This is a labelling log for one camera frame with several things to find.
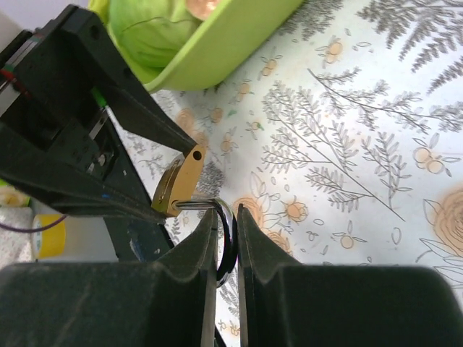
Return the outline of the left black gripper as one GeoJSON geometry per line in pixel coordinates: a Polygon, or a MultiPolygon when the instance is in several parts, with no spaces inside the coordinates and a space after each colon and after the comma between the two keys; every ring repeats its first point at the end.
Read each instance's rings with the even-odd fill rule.
{"type": "Polygon", "coordinates": [[[1,50],[1,178],[73,216],[164,223],[117,127],[184,155],[196,142],[154,101],[93,12],[69,5],[1,50]]]}

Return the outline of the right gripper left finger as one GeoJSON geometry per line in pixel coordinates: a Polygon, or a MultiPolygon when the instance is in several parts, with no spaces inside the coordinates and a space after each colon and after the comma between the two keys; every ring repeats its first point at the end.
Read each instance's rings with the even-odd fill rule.
{"type": "Polygon", "coordinates": [[[18,263],[1,271],[3,346],[212,346],[218,218],[154,262],[18,263]]]}

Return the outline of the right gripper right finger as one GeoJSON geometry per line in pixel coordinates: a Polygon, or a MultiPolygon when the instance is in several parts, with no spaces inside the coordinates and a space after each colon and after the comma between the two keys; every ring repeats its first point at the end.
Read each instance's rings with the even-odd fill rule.
{"type": "Polygon", "coordinates": [[[237,215],[243,346],[460,346],[462,311],[426,267],[305,265],[237,215]]]}

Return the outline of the brass padlock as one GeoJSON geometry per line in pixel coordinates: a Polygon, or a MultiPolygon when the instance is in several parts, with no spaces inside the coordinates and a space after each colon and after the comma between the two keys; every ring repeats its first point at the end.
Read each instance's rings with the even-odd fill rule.
{"type": "Polygon", "coordinates": [[[151,207],[166,218],[188,210],[214,210],[222,222],[224,248],[216,272],[221,287],[232,273],[238,255],[237,220],[232,208],[220,198],[194,195],[203,170],[205,148],[195,145],[187,154],[178,155],[167,167],[153,195],[151,207]]]}

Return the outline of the yellow tape roll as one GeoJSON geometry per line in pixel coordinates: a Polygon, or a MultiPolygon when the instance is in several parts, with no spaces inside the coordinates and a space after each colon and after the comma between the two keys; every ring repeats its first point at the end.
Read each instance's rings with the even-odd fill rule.
{"type": "Polygon", "coordinates": [[[66,243],[65,216],[57,214],[39,214],[33,219],[33,254],[38,259],[57,257],[64,253],[66,243]]]}

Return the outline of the green and white carton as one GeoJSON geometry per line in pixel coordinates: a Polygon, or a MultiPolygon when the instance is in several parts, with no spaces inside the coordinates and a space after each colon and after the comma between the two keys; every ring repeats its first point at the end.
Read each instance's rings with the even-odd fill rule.
{"type": "Polygon", "coordinates": [[[1,180],[0,182],[0,205],[2,207],[27,207],[30,197],[22,193],[12,185],[1,180]]]}

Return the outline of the green toy cabbage ball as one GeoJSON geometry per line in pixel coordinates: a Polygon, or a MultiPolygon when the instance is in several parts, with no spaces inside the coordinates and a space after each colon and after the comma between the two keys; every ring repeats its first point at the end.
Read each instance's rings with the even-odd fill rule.
{"type": "Polygon", "coordinates": [[[109,32],[115,44],[142,67],[164,68],[201,21],[184,1],[111,1],[109,32]]]}

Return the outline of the brown toy potato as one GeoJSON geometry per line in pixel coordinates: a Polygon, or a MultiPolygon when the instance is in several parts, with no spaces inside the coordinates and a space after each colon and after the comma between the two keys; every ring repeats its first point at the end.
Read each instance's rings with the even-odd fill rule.
{"type": "Polygon", "coordinates": [[[205,21],[221,3],[221,0],[186,0],[188,12],[195,18],[205,21]]]}

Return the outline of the green plastic basket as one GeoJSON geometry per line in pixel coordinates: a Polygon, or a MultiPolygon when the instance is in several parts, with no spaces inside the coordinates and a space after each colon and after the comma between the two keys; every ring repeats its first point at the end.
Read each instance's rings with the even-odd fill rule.
{"type": "MultiPolygon", "coordinates": [[[[109,32],[111,1],[89,1],[109,32]]],[[[176,56],[164,68],[147,68],[120,53],[150,92],[202,90],[224,81],[296,10],[301,1],[221,1],[201,21],[176,56]]]]}

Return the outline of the floral table mat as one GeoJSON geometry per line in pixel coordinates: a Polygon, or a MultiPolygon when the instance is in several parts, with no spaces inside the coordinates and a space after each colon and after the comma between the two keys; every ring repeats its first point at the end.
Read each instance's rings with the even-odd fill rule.
{"type": "Polygon", "coordinates": [[[462,297],[460,1],[304,1],[217,87],[155,99],[207,150],[197,192],[289,255],[462,297]]]}

